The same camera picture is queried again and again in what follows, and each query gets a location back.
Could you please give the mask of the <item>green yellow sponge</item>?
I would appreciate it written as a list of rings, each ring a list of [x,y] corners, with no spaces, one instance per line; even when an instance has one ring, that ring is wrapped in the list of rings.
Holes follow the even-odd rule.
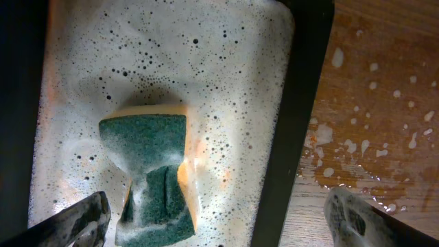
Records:
[[[108,158],[129,179],[115,245],[169,246],[194,236],[199,203],[187,158],[186,107],[124,108],[98,127]]]

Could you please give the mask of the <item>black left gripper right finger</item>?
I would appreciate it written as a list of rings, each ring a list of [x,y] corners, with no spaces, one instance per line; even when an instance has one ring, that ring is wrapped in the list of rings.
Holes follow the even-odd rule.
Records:
[[[324,216],[335,247],[438,246],[438,240],[387,215],[359,196],[332,188],[324,203]]]

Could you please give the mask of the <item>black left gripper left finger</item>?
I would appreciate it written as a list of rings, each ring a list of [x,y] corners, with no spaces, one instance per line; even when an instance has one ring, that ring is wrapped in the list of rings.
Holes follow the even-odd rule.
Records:
[[[103,246],[110,218],[106,194],[98,191],[2,242],[1,247]]]

